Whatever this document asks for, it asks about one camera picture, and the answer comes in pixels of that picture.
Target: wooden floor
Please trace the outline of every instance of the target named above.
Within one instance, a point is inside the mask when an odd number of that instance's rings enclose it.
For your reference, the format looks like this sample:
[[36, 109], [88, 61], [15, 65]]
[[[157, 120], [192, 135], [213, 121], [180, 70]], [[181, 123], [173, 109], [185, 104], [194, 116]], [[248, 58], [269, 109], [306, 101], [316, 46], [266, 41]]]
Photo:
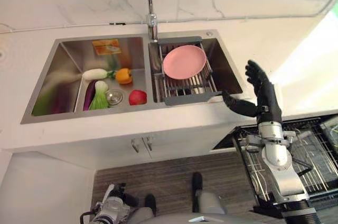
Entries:
[[[245, 170], [236, 152], [189, 157], [163, 162], [139, 164], [97, 171], [92, 206], [101, 201], [109, 184], [126, 182], [126, 192], [140, 198], [146, 194], [156, 198], [157, 214], [191, 212], [191, 175], [203, 175], [203, 188], [217, 193], [229, 214], [265, 223], [285, 223], [250, 212], [255, 204]], [[332, 211], [323, 212], [323, 222], [330, 221]]]

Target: plate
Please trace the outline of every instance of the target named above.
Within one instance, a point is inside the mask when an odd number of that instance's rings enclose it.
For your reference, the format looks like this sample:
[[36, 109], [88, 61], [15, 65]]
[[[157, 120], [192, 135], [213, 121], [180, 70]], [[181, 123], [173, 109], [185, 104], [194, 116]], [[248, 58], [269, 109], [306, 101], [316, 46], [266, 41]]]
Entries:
[[205, 63], [206, 55], [201, 48], [184, 45], [167, 54], [163, 61], [163, 69], [170, 78], [184, 80], [202, 71]]

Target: drain strainer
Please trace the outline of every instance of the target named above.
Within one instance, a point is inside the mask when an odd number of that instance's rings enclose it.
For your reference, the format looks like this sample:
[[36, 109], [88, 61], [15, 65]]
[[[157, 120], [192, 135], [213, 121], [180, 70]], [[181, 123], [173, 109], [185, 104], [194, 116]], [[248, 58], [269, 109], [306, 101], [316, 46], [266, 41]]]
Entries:
[[123, 101], [124, 94], [121, 90], [112, 89], [106, 92], [106, 97], [107, 97], [109, 107], [113, 107]]

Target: countertop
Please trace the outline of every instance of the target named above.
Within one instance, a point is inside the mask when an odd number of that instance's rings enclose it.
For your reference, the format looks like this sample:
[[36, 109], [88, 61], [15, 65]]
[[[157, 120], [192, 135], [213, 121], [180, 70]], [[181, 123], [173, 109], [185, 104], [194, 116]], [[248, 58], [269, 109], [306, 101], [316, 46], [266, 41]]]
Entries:
[[[162, 23], [158, 30], [161, 33], [216, 29], [244, 81], [246, 62], [254, 59], [273, 81], [281, 83], [283, 115], [291, 118], [338, 113], [335, 100], [338, 89], [331, 83], [338, 75], [334, 70], [338, 48], [327, 50], [321, 56], [302, 57], [299, 54], [307, 54], [307, 51], [294, 52], [321, 18]], [[20, 124], [55, 39], [140, 33], [147, 33], [146, 25], [71, 27], [0, 34], [0, 148], [21, 152], [56, 143], [220, 123], [240, 125], [254, 122], [252, 118], [231, 112], [224, 103], [216, 102]], [[294, 61], [298, 63], [297, 67], [287, 67], [291, 70], [286, 70], [285, 65]], [[253, 98], [252, 86], [246, 84], [247, 94]]]

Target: faucet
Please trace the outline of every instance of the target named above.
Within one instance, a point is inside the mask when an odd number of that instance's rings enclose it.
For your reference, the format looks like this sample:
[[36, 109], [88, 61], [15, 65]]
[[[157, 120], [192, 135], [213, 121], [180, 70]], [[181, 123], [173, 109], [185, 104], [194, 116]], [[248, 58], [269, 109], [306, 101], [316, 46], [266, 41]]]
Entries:
[[153, 0], [148, 0], [149, 5], [149, 14], [147, 14], [147, 24], [148, 24], [148, 33], [149, 37], [157, 42], [157, 16], [154, 13], [153, 9]]

